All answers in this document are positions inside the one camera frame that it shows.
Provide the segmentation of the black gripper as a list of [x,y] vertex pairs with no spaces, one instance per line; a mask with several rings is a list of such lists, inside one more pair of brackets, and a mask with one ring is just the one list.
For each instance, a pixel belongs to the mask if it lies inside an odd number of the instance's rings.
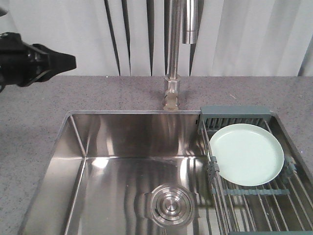
[[41,44],[27,44],[19,33],[0,35],[0,90],[8,85],[28,87],[46,82],[56,73],[76,69],[73,55],[50,50]]

